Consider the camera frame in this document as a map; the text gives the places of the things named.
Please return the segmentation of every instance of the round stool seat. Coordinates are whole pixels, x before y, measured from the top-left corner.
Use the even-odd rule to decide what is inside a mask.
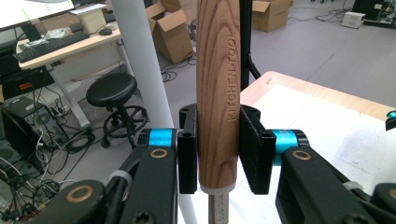
[[[137,83],[133,76],[116,73],[97,79],[87,90],[87,101],[98,107],[124,105],[134,94]]]

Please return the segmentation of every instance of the cardboard box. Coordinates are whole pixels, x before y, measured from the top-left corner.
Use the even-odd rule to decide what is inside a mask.
[[[186,26],[186,15],[178,0],[162,0],[146,8],[155,49],[171,63],[192,56],[193,49]]]
[[[187,17],[187,24],[197,19],[197,0],[180,0],[181,10]]]
[[[41,22],[47,32],[50,30],[69,27],[72,23],[78,23],[79,18],[75,15],[64,13],[62,15],[43,20]]]
[[[253,29],[265,32],[286,25],[289,0],[253,1]]]

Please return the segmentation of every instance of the wooden tool handle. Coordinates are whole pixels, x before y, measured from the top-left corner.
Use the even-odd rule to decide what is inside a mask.
[[[241,73],[239,1],[202,0],[198,4],[199,180],[205,188],[222,189],[236,180]]]

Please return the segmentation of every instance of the office chair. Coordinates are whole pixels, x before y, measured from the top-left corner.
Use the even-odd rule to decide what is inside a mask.
[[[87,101],[91,105],[106,107],[113,112],[106,118],[103,131],[104,138],[101,142],[102,147],[109,147],[111,138],[127,137],[132,148],[135,147],[134,135],[143,129],[149,120],[145,108],[138,105],[125,106],[137,88],[136,79],[127,73],[116,73],[98,78],[87,90]]]

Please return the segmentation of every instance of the gold screw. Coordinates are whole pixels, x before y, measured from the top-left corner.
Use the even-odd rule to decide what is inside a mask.
[[[93,187],[89,185],[78,186],[75,189],[72,189],[66,196],[66,200],[70,203],[81,203],[88,199],[93,193]]]
[[[157,148],[157,149],[152,150],[152,151],[149,153],[149,155],[150,155],[152,158],[161,159],[161,158],[164,158],[166,155],[168,155],[168,151],[165,150],[165,149],[163,149],[163,148]]]
[[[307,152],[302,151],[302,150],[295,150],[292,152],[292,154],[295,158],[300,159],[302,161],[311,160],[311,155],[309,155]]]
[[[390,189],[389,195],[390,195],[390,197],[392,197],[393,199],[396,200],[396,189]]]

